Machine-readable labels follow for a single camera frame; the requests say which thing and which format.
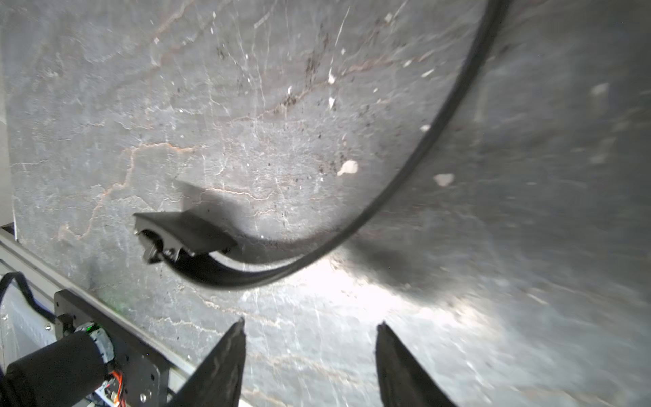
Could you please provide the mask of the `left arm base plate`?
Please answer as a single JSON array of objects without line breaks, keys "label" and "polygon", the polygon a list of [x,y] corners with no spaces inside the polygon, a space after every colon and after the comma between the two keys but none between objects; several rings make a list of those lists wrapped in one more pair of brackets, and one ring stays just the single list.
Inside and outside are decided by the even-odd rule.
[{"label": "left arm base plate", "polygon": [[107,363],[108,376],[90,397],[105,406],[164,406],[168,402],[171,363],[152,345],[123,327],[106,312],[66,289],[54,294],[56,337],[75,331],[89,334],[113,347]]}]

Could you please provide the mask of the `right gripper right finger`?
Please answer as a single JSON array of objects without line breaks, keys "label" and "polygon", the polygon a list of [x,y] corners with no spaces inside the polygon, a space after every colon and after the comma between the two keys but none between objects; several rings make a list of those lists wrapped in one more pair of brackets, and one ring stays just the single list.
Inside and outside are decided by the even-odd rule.
[{"label": "right gripper right finger", "polygon": [[376,373],[384,406],[457,406],[386,322],[377,326]]}]

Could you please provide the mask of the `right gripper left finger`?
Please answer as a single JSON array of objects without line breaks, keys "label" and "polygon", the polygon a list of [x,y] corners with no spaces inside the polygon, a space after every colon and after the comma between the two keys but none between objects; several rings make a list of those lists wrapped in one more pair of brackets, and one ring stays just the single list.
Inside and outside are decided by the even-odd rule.
[{"label": "right gripper left finger", "polygon": [[245,320],[235,322],[167,403],[168,406],[239,406],[247,355]]}]

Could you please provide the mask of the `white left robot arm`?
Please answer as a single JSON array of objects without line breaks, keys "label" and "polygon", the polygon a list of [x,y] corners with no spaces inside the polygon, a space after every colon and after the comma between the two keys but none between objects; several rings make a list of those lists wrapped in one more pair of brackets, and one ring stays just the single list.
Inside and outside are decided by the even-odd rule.
[{"label": "white left robot arm", "polygon": [[105,382],[114,359],[108,332],[83,324],[10,363],[1,375],[1,405],[73,406]]}]

